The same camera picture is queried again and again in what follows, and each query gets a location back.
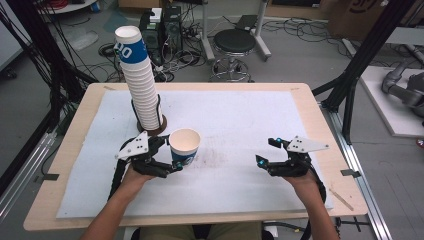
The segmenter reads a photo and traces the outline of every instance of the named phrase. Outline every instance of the stack of paper cups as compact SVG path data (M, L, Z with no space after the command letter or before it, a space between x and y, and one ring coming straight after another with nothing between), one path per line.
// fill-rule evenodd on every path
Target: stack of paper cups
M163 116L158 106L150 59L140 30L134 26L123 26L116 29L115 37L115 49L121 59L121 68L138 120L145 130L156 130L161 127Z

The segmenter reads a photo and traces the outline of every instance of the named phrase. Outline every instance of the wooden table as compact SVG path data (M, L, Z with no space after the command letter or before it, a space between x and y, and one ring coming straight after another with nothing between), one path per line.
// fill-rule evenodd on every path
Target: wooden table
M78 108L78 111L63 139L49 173L60 174L57 181L45 181L24 222L28 231L72 229L87 227L91 218L56 219L72 166L82 148L84 138L90 128L103 94L110 90L127 90L125 83L91 84ZM173 91L290 91L298 108L308 137L328 143L329 150L315 152L326 179L326 187L334 202L330 216L357 216L367 213L367 206L355 181L350 176L342 176L340 170L348 166L336 141L319 109L310 88L302 83L159 83L156 89ZM148 226L191 223L216 223L238 221L262 221L290 218L305 218L305 212L272 212L242 214L205 214L172 216L145 216L124 218L121 226Z

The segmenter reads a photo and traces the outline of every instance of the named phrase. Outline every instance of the concrete floor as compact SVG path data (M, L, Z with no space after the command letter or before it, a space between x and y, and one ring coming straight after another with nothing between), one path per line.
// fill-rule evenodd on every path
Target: concrete floor
M95 31L99 40L85 50L78 52L85 64L99 64L105 59L97 53L105 43L114 41L113 31L121 25L138 25L138 13L122 13L111 6L98 14L82 10L60 16L62 23L73 24L90 20L77 27ZM215 26L223 19L211 20ZM314 89L339 76L350 59L337 51L337 46L322 42L306 42L284 30L266 31L262 37L269 47L272 57L264 62L260 53L252 53L243 58L249 66L252 79L256 82L304 82ZM396 52L384 47L376 59L393 63L401 60ZM0 173L3 173L25 141L35 130L49 110L49 89L42 82L32 63L22 56L12 63L18 73L16 79L0 79ZM111 67L105 67L110 74ZM207 82L210 65L187 67L175 72L174 82ZM106 78L102 69L93 71L101 81ZM317 97L325 99L326 94ZM353 146L380 206L393 239L422 239L424 236L424 190L420 187L424 172L423 150L418 148L413 138L392 137L364 88L358 84L352 121ZM38 170L32 177L40 176ZM24 189L16 204L0 225L2 239L77 239L81 229L51 232L27 232L22 223L35 198L40 183L31 181ZM293 224L304 224L294 220ZM371 228L342 225L342 239L374 239ZM297 239L300 235L279 227L279 239ZM121 229L116 239L122 239Z

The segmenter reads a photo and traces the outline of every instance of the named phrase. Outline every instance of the human arm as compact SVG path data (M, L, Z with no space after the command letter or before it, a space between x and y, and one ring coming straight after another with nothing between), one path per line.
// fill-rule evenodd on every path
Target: human arm
M132 166L129 166L121 185L80 240L113 239L128 204L137 196L144 183L152 178L154 177L137 173Z
M338 240L338 234L321 200L315 177L309 171L302 177L285 177L308 212L314 240Z

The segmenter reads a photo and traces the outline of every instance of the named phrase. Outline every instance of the stool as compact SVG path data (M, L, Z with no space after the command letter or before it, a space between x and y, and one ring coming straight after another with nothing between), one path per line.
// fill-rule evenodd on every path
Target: stool
M255 38L249 32L243 30L227 29L217 33L213 38L214 48L227 57L214 62L209 82L212 82L214 77L220 79L226 77L227 82L238 82L245 78L248 79L248 82L254 82L247 72L247 65L236 57L251 53L255 44Z

